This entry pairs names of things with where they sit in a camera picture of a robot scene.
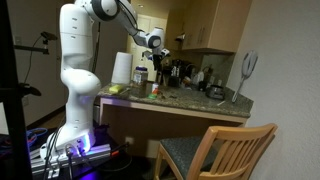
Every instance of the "granite countertop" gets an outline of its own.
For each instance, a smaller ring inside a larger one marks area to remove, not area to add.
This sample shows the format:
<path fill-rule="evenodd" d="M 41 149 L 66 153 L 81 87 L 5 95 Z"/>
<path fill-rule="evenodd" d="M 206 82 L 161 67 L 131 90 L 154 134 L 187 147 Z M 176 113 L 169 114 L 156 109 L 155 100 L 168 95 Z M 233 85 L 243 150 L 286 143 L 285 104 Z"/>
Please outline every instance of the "granite countertop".
<path fill-rule="evenodd" d="M 147 84 L 145 91 L 137 93 L 135 89 L 128 87 L 120 94 L 111 95 L 109 93 L 110 85 L 103 87 L 98 96 L 110 99 L 123 99 L 132 102 L 146 103 L 152 105 L 159 105 L 165 107 L 174 107 L 194 111 L 209 112 L 215 114 L 237 116 L 237 117 L 250 117 L 250 110 L 253 101 L 238 95 L 235 103 L 231 102 L 234 91 L 229 88 L 224 88 L 225 99 L 216 100 L 208 98 L 205 92 L 174 88 L 167 86 L 159 86 L 159 94 L 156 99 L 148 98 L 148 93 L 151 92 L 152 84 Z"/>

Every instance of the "gray chair cushion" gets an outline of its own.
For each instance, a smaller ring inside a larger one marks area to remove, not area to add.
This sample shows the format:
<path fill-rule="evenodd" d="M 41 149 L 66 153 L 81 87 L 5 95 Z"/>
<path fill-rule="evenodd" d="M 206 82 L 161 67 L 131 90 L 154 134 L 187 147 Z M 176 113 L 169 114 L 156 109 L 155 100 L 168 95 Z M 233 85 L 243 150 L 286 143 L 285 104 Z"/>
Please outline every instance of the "gray chair cushion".
<path fill-rule="evenodd" d="M 186 179 L 193 157 L 198 149 L 202 137 L 162 139 L 160 143 L 169 153 L 182 177 Z M 203 171 L 209 171 L 217 155 L 211 148 L 202 166 Z"/>

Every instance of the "jar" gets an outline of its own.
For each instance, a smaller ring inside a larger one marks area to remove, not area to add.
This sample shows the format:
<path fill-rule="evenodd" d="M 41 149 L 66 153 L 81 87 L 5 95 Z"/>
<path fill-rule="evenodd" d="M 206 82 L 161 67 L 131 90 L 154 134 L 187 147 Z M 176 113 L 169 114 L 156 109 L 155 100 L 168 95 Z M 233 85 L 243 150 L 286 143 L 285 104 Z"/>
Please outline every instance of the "jar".
<path fill-rule="evenodd" d="M 145 86 L 148 81 L 148 68 L 137 66 L 133 71 L 133 84 L 135 86 Z"/>
<path fill-rule="evenodd" d="M 131 87 L 131 95 L 138 98 L 146 97 L 147 81 L 148 68 L 137 66 L 133 71 L 133 86 Z"/>

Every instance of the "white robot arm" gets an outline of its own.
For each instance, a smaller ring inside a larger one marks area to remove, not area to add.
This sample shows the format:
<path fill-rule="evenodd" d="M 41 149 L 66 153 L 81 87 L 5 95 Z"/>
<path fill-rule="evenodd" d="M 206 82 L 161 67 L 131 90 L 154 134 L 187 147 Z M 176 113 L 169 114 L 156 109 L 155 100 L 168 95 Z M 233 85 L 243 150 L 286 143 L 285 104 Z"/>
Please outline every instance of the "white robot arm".
<path fill-rule="evenodd" d="M 66 4 L 60 12 L 62 48 L 61 80 L 68 87 L 66 123 L 59 129 L 56 142 L 49 136 L 41 147 L 42 159 L 48 148 L 55 145 L 51 156 L 61 156 L 65 147 L 73 146 L 88 152 L 95 143 L 93 132 L 93 103 L 101 89 L 100 80 L 89 71 L 93 55 L 92 25 L 94 21 L 118 20 L 135 42 L 152 49 L 155 59 L 161 60 L 169 51 L 163 48 L 163 29 L 145 33 L 136 27 L 136 13 L 126 0 L 76 0 Z"/>

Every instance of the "blue light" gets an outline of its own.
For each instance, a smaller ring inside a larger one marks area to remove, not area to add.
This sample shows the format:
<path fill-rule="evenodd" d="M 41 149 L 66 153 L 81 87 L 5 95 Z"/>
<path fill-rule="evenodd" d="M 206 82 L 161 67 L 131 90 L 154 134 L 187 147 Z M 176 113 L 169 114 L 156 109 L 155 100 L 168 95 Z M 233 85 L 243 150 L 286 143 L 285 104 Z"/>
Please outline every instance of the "blue light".
<path fill-rule="evenodd" d="M 85 135 L 83 138 L 83 150 L 84 152 L 88 152 L 91 148 L 90 138 L 89 135 Z"/>

